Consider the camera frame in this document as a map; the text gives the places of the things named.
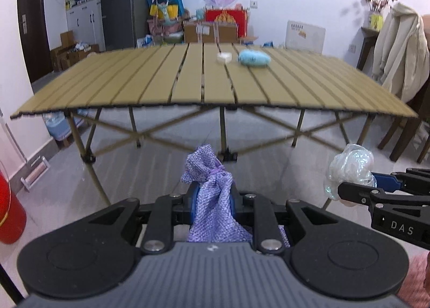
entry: red box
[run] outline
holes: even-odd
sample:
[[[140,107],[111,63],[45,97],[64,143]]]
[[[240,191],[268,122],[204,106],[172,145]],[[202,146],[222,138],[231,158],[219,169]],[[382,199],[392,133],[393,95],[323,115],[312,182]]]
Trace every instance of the red box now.
[[[248,11],[245,9],[208,9],[206,21],[236,23],[238,37],[245,37],[248,34]]]

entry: plush doll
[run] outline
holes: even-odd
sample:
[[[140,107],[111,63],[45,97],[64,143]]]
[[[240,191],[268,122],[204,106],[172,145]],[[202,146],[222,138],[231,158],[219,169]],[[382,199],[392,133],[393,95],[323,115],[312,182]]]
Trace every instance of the plush doll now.
[[[270,57],[265,52],[252,49],[240,51],[238,60],[246,66],[266,66],[270,63]]]
[[[164,24],[171,25],[173,22],[170,20],[169,13],[167,13],[167,6],[169,5],[169,0],[152,0],[152,3],[156,3],[157,8],[164,15]]]

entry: clear plastic bag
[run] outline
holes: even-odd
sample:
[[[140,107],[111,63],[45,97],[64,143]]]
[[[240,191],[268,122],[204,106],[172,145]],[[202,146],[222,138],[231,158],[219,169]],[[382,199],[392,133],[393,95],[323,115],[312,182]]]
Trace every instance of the clear plastic bag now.
[[[373,165],[374,158],[370,150],[361,145],[348,144],[328,166],[324,179],[324,193],[332,200],[339,200],[338,186],[342,182],[376,187],[376,179],[371,172]]]

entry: tiled floor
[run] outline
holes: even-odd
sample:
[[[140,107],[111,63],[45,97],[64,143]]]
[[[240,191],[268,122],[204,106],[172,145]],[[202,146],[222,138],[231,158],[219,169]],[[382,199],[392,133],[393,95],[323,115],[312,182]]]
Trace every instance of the tiled floor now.
[[[189,108],[152,108],[135,110],[138,129],[149,128],[169,118],[185,113]],[[278,109],[264,110],[268,114],[296,125],[298,112]],[[307,112],[303,129],[334,118],[332,113]],[[102,119],[130,127],[128,111],[110,110],[102,113]],[[270,123],[250,116],[242,111],[227,112],[227,143],[237,149],[253,143],[281,137],[285,131]],[[356,141],[364,118],[345,124],[351,141]],[[388,159],[394,146],[394,139],[384,151],[376,149],[390,125],[389,118],[378,117],[369,131],[364,146],[375,155],[375,172],[390,173],[404,171],[407,167],[418,167],[416,149],[410,144],[403,156],[394,163]],[[93,147],[112,143],[122,135],[98,127]],[[158,134],[159,137],[186,142],[195,147],[210,143],[214,150],[220,148],[218,111],[173,126]],[[337,145],[344,141],[338,127],[332,127],[318,134]],[[300,138],[295,149],[291,143],[284,143],[267,149],[239,156],[235,164],[227,165],[240,190],[255,191],[269,196],[277,203],[285,203],[292,197],[322,206],[325,201],[323,180],[329,162],[335,156],[330,148],[306,138]],[[187,154],[155,143],[144,141],[141,149],[129,144],[122,149],[99,157],[95,169],[111,201],[116,202],[129,196],[138,197],[142,203],[153,202],[158,196],[173,191],[185,192],[186,185],[179,182]],[[21,239],[13,245],[0,244],[0,261],[16,285],[24,292],[16,271],[16,258],[22,247],[30,240],[59,228],[104,207],[95,187],[79,157],[76,145],[60,151],[50,161],[51,169],[37,182],[31,192],[20,191],[18,198],[27,210],[27,226]],[[421,167],[429,168],[424,161]],[[364,206],[348,208],[333,202],[329,211],[364,226],[370,225],[370,215]],[[412,256],[422,251],[413,245],[401,242]],[[0,290],[0,306],[9,308],[13,303]]]

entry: yellow vase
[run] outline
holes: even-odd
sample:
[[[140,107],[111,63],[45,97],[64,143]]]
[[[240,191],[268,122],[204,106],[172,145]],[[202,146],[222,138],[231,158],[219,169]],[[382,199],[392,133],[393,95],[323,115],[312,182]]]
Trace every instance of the yellow vase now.
[[[372,14],[370,17],[370,29],[380,31],[384,24],[384,17],[381,14]]]

